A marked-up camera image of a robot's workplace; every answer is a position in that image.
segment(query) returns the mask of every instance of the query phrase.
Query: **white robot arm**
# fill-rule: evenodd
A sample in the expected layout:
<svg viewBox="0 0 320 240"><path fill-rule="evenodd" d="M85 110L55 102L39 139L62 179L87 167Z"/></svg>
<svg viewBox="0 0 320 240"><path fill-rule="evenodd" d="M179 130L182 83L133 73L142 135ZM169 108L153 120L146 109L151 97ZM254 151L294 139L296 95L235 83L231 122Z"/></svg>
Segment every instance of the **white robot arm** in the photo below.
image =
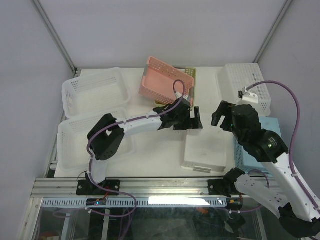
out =
<svg viewBox="0 0 320 240"><path fill-rule="evenodd" d="M272 174L283 194L265 187L238 168L228 172L224 180L270 210L295 238L317 235L320 232L320 200L297 170L292 174L288 147L281 137L273 131L262 129L258 113L251 105L222 101L212 115L211 125L217 126L222 116L225 118L220 127L232 132L244 150Z"/></svg>

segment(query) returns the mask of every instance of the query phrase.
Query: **orange object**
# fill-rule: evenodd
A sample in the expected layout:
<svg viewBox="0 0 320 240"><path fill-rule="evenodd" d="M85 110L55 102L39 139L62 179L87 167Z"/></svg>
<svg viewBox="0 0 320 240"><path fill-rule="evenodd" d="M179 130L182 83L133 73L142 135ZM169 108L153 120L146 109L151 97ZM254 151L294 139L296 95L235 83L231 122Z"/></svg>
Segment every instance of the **orange object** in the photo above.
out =
<svg viewBox="0 0 320 240"><path fill-rule="evenodd" d="M208 214L209 211L206 208L203 207L197 207L196 210L202 214Z"/></svg>
<svg viewBox="0 0 320 240"><path fill-rule="evenodd" d="M193 77L150 56L144 69L139 94L165 105L172 104L177 99L173 84L178 79L184 82L185 94L189 95L189 91L195 87ZM175 89L183 93L181 83L177 83ZM193 106L193 99L190 100L190 105Z"/></svg>

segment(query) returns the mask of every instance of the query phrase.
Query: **white plastic basket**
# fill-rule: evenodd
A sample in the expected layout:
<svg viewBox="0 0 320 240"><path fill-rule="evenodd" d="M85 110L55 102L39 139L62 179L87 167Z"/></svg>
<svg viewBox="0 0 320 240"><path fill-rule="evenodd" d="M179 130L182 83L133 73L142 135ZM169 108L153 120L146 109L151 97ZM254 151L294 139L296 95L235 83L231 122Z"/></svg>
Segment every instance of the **white plastic basket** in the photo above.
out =
<svg viewBox="0 0 320 240"><path fill-rule="evenodd" d="M217 74L221 98L229 103L237 103L238 91L249 85L264 81L261 70L257 63L227 64ZM263 112L260 116L269 116L271 113L271 97L265 84L256 86L251 91L259 98L259 104Z"/></svg>
<svg viewBox="0 0 320 240"><path fill-rule="evenodd" d="M58 127L57 150L61 170L86 170L89 167L90 155L87 152L87 135L101 117L111 113L115 118L126 118L124 108L115 108L105 112L85 114L63 121ZM122 140L117 153L112 159L120 158L135 152L133 136Z"/></svg>
<svg viewBox="0 0 320 240"><path fill-rule="evenodd" d="M62 84L62 102L68 119L125 106L131 98L127 83L118 67L76 77Z"/></svg>

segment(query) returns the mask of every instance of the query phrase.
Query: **white tray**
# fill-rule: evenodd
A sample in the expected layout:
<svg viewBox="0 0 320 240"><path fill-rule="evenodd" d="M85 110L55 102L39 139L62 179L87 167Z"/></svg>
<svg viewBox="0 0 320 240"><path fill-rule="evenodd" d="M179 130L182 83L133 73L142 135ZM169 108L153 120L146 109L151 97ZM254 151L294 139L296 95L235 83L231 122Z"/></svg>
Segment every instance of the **white tray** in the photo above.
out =
<svg viewBox="0 0 320 240"><path fill-rule="evenodd" d="M76 77L62 84L62 102L68 119L126 106L131 98L126 79L118 67Z"/></svg>
<svg viewBox="0 0 320 240"><path fill-rule="evenodd" d="M59 167L65 171L83 172L89 167L90 155L87 152L87 135L103 115L111 113L115 118L126 118L124 108L114 108L100 113L83 114L63 121L58 127L57 149ZM123 139L113 159L123 158L134 153L133 136Z"/></svg>

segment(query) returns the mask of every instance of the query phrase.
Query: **cable clip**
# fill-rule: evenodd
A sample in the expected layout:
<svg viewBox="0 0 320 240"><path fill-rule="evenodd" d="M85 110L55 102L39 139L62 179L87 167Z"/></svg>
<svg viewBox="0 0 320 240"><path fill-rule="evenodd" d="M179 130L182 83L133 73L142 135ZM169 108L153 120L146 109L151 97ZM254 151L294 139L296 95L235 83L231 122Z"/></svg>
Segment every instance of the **cable clip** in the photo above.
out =
<svg viewBox="0 0 320 240"><path fill-rule="evenodd" d="M296 177L299 177L299 176L300 176L300 173L299 173L299 172L296 172L296 173L294 173L294 174L291 174L291 176L292 176L293 178L296 178Z"/></svg>

